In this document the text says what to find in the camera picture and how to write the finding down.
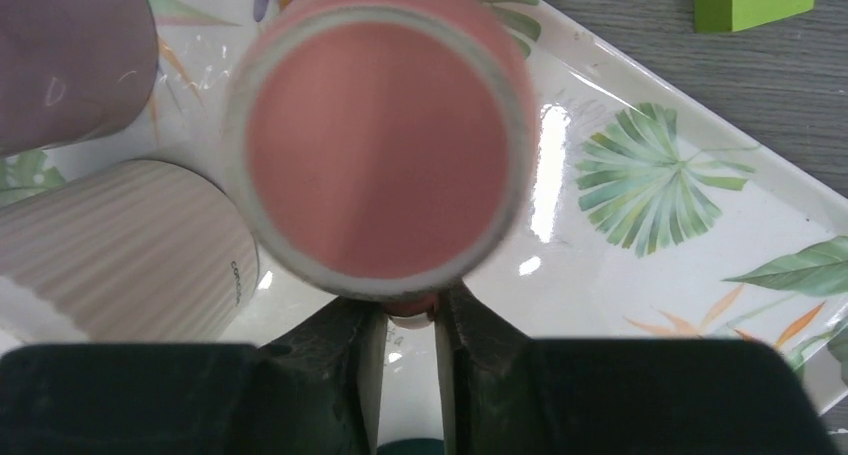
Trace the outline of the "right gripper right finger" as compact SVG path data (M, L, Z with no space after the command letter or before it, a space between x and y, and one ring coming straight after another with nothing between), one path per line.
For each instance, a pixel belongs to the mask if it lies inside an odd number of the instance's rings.
M435 318L450 454L833 454L799 379L739 339L534 339L464 285Z

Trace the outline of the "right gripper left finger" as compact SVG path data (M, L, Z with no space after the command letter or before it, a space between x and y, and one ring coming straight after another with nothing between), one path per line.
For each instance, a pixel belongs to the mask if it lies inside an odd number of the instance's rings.
M249 344L42 344L1 359L5 454L372 454L387 319L336 299Z

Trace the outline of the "pink mug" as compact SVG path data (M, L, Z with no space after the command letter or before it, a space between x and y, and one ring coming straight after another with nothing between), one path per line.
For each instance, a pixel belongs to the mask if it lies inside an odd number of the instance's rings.
M294 0L229 85L225 191L285 269L432 316L520 215L539 119L525 59L477 0Z

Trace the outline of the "white mug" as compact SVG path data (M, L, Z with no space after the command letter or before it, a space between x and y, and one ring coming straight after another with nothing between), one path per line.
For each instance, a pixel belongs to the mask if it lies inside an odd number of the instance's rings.
M212 341L250 301L257 247L206 178L134 160L1 211L1 347Z

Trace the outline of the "lilac mug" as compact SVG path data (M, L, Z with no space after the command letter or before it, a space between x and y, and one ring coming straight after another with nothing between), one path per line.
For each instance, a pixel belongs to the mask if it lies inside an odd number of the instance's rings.
M147 0L1 0L2 155L123 130L157 65Z

